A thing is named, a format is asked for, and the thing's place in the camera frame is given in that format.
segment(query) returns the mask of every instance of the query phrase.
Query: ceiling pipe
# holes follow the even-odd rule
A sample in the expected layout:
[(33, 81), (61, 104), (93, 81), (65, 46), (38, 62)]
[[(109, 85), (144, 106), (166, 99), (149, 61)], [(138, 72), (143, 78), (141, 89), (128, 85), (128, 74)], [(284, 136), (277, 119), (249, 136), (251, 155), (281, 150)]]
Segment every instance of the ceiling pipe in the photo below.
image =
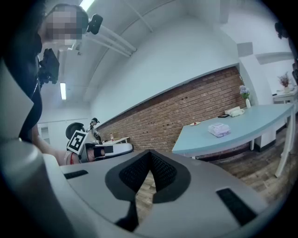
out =
[(122, 51), (120, 51), (120, 50), (118, 50), (118, 49), (116, 49), (116, 48), (114, 48), (114, 47), (112, 47), (112, 46), (109, 46), (109, 45), (107, 45), (107, 44), (105, 44), (105, 43), (103, 43), (103, 42), (101, 42), (101, 41), (99, 41), (99, 40), (96, 40), (96, 39), (93, 39), (93, 38), (91, 38), (91, 37), (87, 37), (87, 36), (85, 36), (85, 37), (86, 37), (86, 39), (88, 39), (88, 40), (91, 40), (91, 41), (93, 41), (93, 42), (95, 42), (95, 43), (97, 43), (97, 44), (100, 44), (100, 45), (102, 45), (102, 46), (105, 46), (105, 47), (107, 47), (107, 48), (109, 48), (109, 49), (111, 49), (111, 50), (114, 50), (114, 51), (116, 51), (116, 52), (118, 52), (118, 53), (120, 53), (120, 54), (123, 54), (123, 55), (126, 56), (126, 57), (130, 57), (129, 54), (126, 54), (126, 53), (124, 53), (124, 52), (122, 52)]
[(125, 2), (125, 4), (140, 18), (140, 20), (149, 28), (149, 30), (151, 32), (153, 32), (152, 27), (148, 24), (148, 22), (146, 22), (146, 20), (142, 17), (141, 14), (138, 13), (137, 10), (134, 9), (133, 6), (131, 6), (126, 0), (122, 0), (123, 2)]
[(119, 45), (117, 42), (111, 40), (109, 37), (106, 37), (104, 35), (100, 35), (98, 34), (97, 37), (107, 41), (108, 43), (111, 43), (112, 45), (118, 47), (119, 49), (121, 49), (122, 51), (124, 51), (126, 54), (131, 55), (131, 52), (127, 51), (123, 46)]
[(123, 39), (120, 35), (117, 35), (115, 32), (112, 30), (106, 28), (105, 26), (101, 25), (101, 29), (104, 30), (105, 32), (109, 33), (110, 35), (114, 36), (117, 40), (122, 42), (124, 45), (126, 45), (129, 49), (132, 51), (136, 51), (136, 48), (133, 47), (129, 42), (127, 42), (125, 39)]

